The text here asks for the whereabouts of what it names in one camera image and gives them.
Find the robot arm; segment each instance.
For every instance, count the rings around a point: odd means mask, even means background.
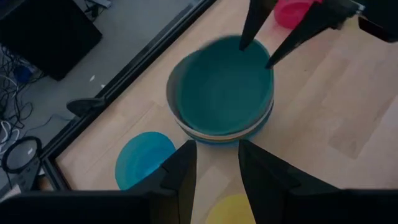
[[[253,40],[276,0],[251,0],[239,48],[244,50]],[[395,0],[324,0],[314,2],[301,23],[290,33],[269,59],[266,68],[277,62],[328,28],[340,29],[347,18],[359,15],[359,27],[386,42],[398,40],[398,2]]]

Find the gray floor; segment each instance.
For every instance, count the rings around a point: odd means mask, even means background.
[[[85,8],[83,0],[75,1],[82,9]],[[44,124],[53,114],[72,119],[66,103],[77,98],[94,97],[190,1],[113,0],[111,8],[104,10],[94,21],[103,34],[101,42],[62,81],[46,77],[23,94],[23,100],[31,101],[34,110],[24,122],[26,127],[21,134]],[[54,116],[46,126],[29,131],[28,135],[39,137],[46,145],[67,123]],[[29,148],[26,146],[13,157],[26,160]],[[6,183],[5,173],[0,170],[0,188]]]

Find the wooden tabletop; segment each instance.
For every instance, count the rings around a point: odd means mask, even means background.
[[[241,34],[248,3],[217,1],[58,157],[73,189],[118,189],[116,159],[144,131],[167,135],[176,148],[189,139],[167,106],[168,76],[207,42]],[[271,14],[256,39],[273,53],[289,32]],[[352,19],[274,69],[274,110],[255,144],[337,187],[398,189],[398,45],[361,31]],[[197,145],[192,223],[204,223],[218,200],[244,189],[237,145]]]

